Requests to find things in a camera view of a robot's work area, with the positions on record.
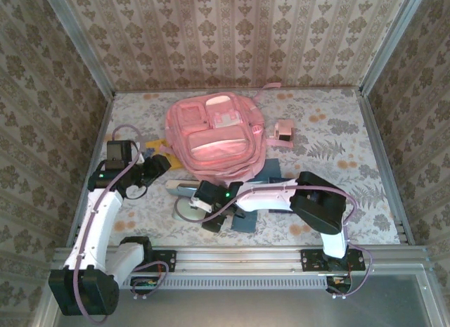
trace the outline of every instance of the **small pink box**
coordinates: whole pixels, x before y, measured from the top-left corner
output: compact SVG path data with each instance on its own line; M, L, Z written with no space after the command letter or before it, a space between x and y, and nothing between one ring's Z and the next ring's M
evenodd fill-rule
M293 140L293 120L278 120L275 124L275 139L291 142Z

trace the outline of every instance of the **damask wallpaper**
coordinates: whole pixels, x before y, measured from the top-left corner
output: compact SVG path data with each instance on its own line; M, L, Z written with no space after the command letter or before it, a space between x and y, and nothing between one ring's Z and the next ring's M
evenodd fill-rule
M116 91L356 86L403 0L66 0Z
M0 326L27 326L105 99L47 0L0 0Z
M450 0L423 0L369 99L450 307Z

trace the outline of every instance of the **backpack handle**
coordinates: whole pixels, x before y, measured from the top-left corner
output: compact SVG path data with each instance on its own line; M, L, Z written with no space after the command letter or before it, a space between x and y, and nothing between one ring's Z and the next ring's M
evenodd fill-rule
M272 83L265 84L253 97L253 101L255 103L259 103L259 99L262 95L263 90L272 89L272 88L280 88L280 87L281 87L281 82L272 82Z

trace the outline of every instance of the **metal corner post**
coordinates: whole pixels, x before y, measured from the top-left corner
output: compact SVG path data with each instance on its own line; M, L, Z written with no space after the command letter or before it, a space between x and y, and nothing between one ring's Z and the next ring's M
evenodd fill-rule
M91 162L89 163L88 170L86 172L86 176L84 178L84 183L82 187L82 192L79 196L78 206L75 210L75 215L72 222L72 227L70 228L69 236L67 237L66 247L72 247L75 241L75 235L77 234L77 230L79 225L81 225L83 221L84 211L86 209L87 203L87 195L89 193L87 189L87 183L89 177L92 175L94 170L96 169L98 159L100 158L100 153L102 149L103 140L106 135L106 130L108 129L108 124L111 118L111 113L113 112L113 104L114 102L109 102L105 109L105 114L103 115L103 120L101 122L100 129L98 130L97 140L94 146L94 150L92 151Z
M377 81L384 67L386 66L392 52L397 47L404 31L408 27L411 19L416 13L422 0L404 0L401 8L392 22L392 27L388 31L384 42L378 49L378 52L373 59L371 66L364 75L363 82L361 83L362 93L365 96L371 92L373 85Z
M401 221L408 243L410 245L415 245L413 232L411 231L403 203L401 202L394 174L392 173L389 160L387 159L383 140L381 139L371 105L366 96L359 97L359 107L361 109L361 114L363 115L364 124L366 125L367 134L371 141L373 154L378 165L378 170L380 171L381 180L385 187L387 201L392 210L392 214Z
M70 9L66 0L48 0L51 7L58 16L59 21L63 25L65 32L69 35L75 48L83 59L83 62L89 69L92 77L97 83L98 88L105 96L107 102L113 101L114 87L108 76L103 71L101 61L96 56L95 51L89 44L85 32L81 29L77 19Z

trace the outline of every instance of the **pink object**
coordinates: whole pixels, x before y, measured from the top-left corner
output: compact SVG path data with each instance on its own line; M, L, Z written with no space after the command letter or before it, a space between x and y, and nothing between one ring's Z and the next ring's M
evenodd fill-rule
M266 159L264 117L255 100L233 93L176 102L167 112L166 140L189 172L215 184L247 181Z
M278 120L278 122L275 124L275 139L292 142L293 127L293 120Z
M160 152L161 153L167 153L169 155L175 155L174 151L171 148L168 148L168 147L166 147L166 146L164 146L162 144L160 145Z
M281 139L267 139L266 144L268 146L282 146L284 148L294 148L293 142L286 142Z

